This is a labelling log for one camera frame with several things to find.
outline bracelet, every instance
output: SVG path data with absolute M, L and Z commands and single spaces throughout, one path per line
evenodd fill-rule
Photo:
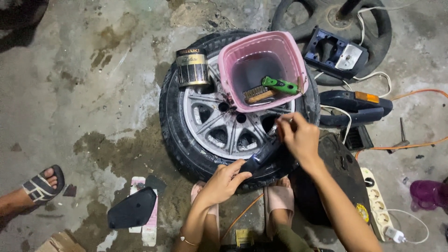
M 188 243 L 190 245 L 193 245 L 193 246 L 197 246 L 197 244 L 193 244 L 193 243 L 190 243 L 189 241 L 185 240 L 185 236 L 182 235 L 182 228 L 180 230 L 180 234 L 181 234 L 181 241 L 186 242 L 186 243 Z

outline power strip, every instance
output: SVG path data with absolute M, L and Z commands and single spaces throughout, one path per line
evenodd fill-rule
M 370 208 L 373 218 L 371 219 L 372 227 L 378 240 L 392 241 L 391 238 L 384 236 L 388 227 L 393 228 L 391 217 L 386 210 L 386 204 L 379 192 L 373 173 L 365 168 L 361 168 L 362 176 L 366 182 L 367 194 L 369 195 Z

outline green handle tool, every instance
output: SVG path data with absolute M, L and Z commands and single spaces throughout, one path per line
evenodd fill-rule
M 266 76 L 261 80 L 261 85 L 292 96 L 300 92 L 297 84 L 284 80 L 272 79 L 269 76 Z

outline white plug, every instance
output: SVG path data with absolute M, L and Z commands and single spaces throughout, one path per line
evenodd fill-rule
M 396 243 L 402 243 L 406 241 L 405 235 L 400 230 L 388 226 L 384 233 L 387 237 L 391 238 Z

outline woman's left hand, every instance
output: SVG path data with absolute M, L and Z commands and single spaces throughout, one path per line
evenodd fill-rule
M 245 179 L 252 177 L 250 172 L 238 173 L 245 162 L 238 159 L 230 165 L 219 165 L 196 199 L 207 207 L 228 200 Z

